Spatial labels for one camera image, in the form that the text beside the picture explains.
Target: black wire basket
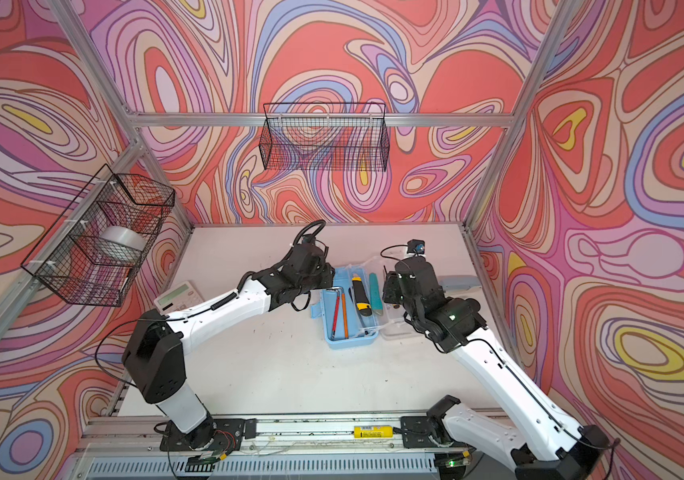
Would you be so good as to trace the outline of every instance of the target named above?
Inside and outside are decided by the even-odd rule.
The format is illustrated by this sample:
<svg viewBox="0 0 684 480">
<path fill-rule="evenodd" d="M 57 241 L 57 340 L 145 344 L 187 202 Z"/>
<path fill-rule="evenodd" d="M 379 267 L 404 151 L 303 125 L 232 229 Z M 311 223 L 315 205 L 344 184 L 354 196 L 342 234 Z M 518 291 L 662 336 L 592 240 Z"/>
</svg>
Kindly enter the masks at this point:
<svg viewBox="0 0 684 480">
<path fill-rule="evenodd" d="M 386 171 L 389 131 L 380 102 L 263 105 L 265 170 Z"/>
<path fill-rule="evenodd" d="M 74 225 L 53 252 L 43 261 L 28 262 L 58 221 L 21 267 L 67 303 L 120 306 L 175 198 L 173 188 L 155 180 L 111 172 L 83 215 L 67 220 Z"/>
</svg>

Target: white table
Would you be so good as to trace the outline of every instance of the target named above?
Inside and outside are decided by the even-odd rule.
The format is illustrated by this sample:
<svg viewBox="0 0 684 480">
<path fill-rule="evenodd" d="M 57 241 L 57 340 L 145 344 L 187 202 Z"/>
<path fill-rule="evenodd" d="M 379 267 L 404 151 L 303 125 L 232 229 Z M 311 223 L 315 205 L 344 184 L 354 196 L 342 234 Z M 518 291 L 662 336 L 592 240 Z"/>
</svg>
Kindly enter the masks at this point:
<svg viewBox="0 0 684 480">
<path fill-rule="evenodd" d="M 298 231 L 298 226 L 196 228 L 174 284 L 189 280 L 204 299 L 221 294 L 246 271 L 280 260 Z M 475 274 L 454 224 L 329 225 L 318 238 L 329 246 L 334 266 L 362 263 L 385 246 L 420 239 L 437 275 Z M 474 297 L 494 328 L 480 287 Z M 423 337 L 380 337 L 369 346 L 331 350 L 321 320 L 312 320 L 309 308 L 294 312 L 281 306 L 244 320 L 185 360 L 193 390 L 213 415 L 425 410 L 446 394 L 471 408 L 499 407 L 470 372 Z M 130 388 L 119 415 L 160 411 Z"/>
</svg>

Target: blue plastic box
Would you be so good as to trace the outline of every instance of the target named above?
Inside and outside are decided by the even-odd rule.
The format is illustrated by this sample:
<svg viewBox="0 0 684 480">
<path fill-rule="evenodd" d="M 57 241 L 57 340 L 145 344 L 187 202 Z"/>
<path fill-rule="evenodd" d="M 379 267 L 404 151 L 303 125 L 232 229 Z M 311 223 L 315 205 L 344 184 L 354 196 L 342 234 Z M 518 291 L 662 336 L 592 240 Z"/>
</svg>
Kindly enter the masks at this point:
<svg viewBox="0 0 684 480">
<path fill-rule="evenodd" d="M 344 337 L 344 309 L 342 302 L 339 302 L 339 314 L 337 316 L 337 333 L 331 338 L 331 329 L 334 323 L 334 308 L 337 304 L 337 293 L 331 290 L 320 291 L 320 302 L 313 305 L 311 313 L 313 318 L 323 319 L 323 336 L 329 347 L 339 350 L 348 349 L 354 346 L 370 345 L 379 335 L 379 327 L 374 315 L 359 316 L 355 307 L 355 302 L 349 294 L 353 286 L 353 276 L 359 276 L 363 281 L 363 288 L 366 295 L 371 299 L 369 292 L 368 277 L 366 271 L 361 266 L 345 266 L 337 268 L 334 275 L 334 286 L 344 288 L 344 300 L 347 302 L 347 332 L 349 338 Z"/>
</svg>

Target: yellow and black utility knife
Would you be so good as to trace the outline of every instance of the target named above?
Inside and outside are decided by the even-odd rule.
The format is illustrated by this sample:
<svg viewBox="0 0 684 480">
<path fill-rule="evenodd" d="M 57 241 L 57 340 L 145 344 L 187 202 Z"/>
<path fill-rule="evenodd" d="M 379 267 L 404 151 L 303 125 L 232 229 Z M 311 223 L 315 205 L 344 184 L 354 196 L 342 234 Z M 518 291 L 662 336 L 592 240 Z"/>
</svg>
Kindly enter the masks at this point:
<svg viewBox="0 0 684 480">
<path fill-rule="evenodd" d="M 353 277 L 353 294 L 355 295 L 355 306 L 363 316 L 371 316 L 371 303 L 366 296 L 366 289 L 363 288 L 363 281 L 359 276 Z"/>
</svg>

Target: colorful patterned wall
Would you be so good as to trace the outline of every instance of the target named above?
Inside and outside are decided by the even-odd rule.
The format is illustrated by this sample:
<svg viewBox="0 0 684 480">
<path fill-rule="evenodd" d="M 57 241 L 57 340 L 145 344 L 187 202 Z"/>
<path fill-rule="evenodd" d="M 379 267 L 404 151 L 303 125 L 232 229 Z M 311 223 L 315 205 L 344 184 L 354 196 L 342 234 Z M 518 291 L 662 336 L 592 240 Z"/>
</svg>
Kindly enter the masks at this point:
<svg viewBox="0 0 684 480">
<path fill-rule="evenodd" d="M 684 2 L 587 1 L 527 120 L 472 225 L 526 369 L 684 479 Z"/>
<path fill-rule="evenodd" d="M 515 103 L 554 5 L 130 0 L 79 8 L 138 111 L 380 100 L 400 113 L 501 113 Z M 263 172 L 259 133 L 144 130 L 193 222 L 219 224 L 464 220 L 500 129 L 391 129 L 386 174 Z"/>
<path fill-rule="evenodd" d="M 0 0 L 0 295 L 72 196 L 125 144 L 44 0 Z M 171 217 L 122 308 L 68 306 L 41 291 L 5 334 L 0 479 L 57 475 L 116 386 L 94 365 L 94 348 L 108 325 L 150 304 L 180 232 Z M 126 340 L 100 351 L 116 374 Z"/>
</svg>

